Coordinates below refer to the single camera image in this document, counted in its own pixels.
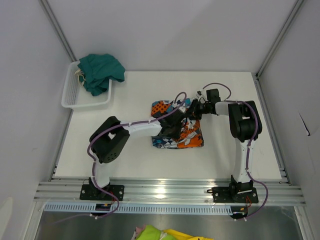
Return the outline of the colourful patterned shorts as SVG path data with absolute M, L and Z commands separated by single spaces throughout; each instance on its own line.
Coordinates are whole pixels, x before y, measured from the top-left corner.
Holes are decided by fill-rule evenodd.
M 180 111 L 186 114 L 186 111 L 192 104 L 193 98 L 186 98 Z M 179 100 L 159 100 L 155 101 L 151 105 L 150 116 L 157 119 L 168 113 L 173 114 L 172 111 L 181 104 Z M 151 138 L 152 146 L 158 149 L 187 149 L 187 148 L 201 148 L 204 146 L 204 139 L 201 130 L 200 120 L 190 120 L 185 117 L 182 121 L 182 128 L 180 138 Z

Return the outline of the green shorts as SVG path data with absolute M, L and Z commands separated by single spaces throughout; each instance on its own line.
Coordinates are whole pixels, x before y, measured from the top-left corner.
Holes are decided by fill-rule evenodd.
M 109 81 L 125 81 L 125 68 L 110 54 L 89 54 L 79 59 L 74 73 L 78 83 L 93 97 L 109 90 Z

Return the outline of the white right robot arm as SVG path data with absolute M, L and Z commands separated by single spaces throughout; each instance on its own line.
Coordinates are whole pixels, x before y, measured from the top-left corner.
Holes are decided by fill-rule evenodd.
M 253 191 L 251 175 L 255 142 L 262 132 L 261 119 L 254 101 L 221 100 L 217 89 L 207 90 L 207 101 L 194 100 L 186 115 L 200 119 L 203 114 L 228 117 L 229 129 L 235 139 L 235 166 L 231 175 L 228 196 L 239 202 Z

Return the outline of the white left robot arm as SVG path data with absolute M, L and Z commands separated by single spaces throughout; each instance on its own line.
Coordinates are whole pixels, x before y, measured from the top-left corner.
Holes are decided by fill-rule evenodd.
M 89 139 L 87 153 L 93 159 L 91 194 L 97 200 L 108 196 L 107 185 L 110 184 L 112 173 L 109 164 L 119 157 L 128 140 L 178 134 L 181 129 L 178 124 L 186 111 L 186 107 L 178 105 L 157 118 L 135 122 L 122 122 L 115 116 L 109 117 Z

